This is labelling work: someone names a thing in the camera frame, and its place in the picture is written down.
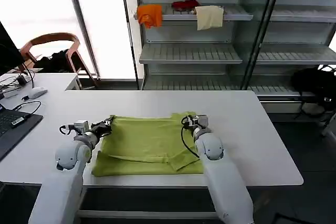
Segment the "green cloth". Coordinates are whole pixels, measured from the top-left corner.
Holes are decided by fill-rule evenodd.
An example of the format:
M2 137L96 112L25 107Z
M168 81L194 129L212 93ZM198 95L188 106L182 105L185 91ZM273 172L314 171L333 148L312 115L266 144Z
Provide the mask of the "green cloth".
M201 174L200 160L190 153L181 140L181 119L187 114L172 114L170 118L128 118L116 116L112 134L103 138L92 174ZM185 143L195 151L189 131L184 131Z

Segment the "laptop keyboard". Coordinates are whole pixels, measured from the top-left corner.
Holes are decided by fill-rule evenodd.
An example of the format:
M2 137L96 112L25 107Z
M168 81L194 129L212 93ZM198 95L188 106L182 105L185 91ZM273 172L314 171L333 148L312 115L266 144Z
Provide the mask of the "laptop keyboard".
M11 122L18 119L19 115L2 114L0 115L0 136L12 128Z

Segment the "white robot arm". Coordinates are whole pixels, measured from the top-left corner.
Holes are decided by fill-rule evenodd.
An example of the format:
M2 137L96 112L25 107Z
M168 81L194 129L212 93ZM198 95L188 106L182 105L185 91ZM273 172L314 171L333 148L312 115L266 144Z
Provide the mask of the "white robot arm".
M83 186L83 171L90 162L92 150L100 138L111 134L113 118L93 124L87 121L60 128L77 132L74 141L66 142L56 152L56 167L43 182L28 224L71 224L79 209ZM205 115L186 116L182 130L193 134L199 157L204 166L207 186L220 220L226 224L252 224L253 203L240 173L222 146L222 142L208 128Z
M226 224L254 223L253 202L245 183L220 139L208 128L207 116L189 115L182 120L182 124L194 136L208 190L219 219Z
M77 132L55 155L57 169L42 183L30 215L29 224L72 224L83 187L83 171L99 139L111 133L112 118L93 124L78 121L60 128Z

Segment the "orange cloth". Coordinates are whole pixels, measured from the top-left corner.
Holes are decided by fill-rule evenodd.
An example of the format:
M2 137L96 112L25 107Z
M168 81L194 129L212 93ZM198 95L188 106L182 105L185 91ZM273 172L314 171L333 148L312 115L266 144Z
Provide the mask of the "orange cloth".
M137 14L139 24L145 24L146 28L162 25L161 5L140 5L138 6Z

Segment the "computer mouse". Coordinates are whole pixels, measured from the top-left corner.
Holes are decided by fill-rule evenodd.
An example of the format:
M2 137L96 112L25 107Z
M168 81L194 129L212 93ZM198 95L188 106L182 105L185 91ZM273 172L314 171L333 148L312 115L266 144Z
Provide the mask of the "computer mouse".
M40 97L41 95L47 93L48 90L44 87L36 87L32 88L29 92L29 95L26 95L25 97L22 98L22 100L28 100L28 99L35 99Z

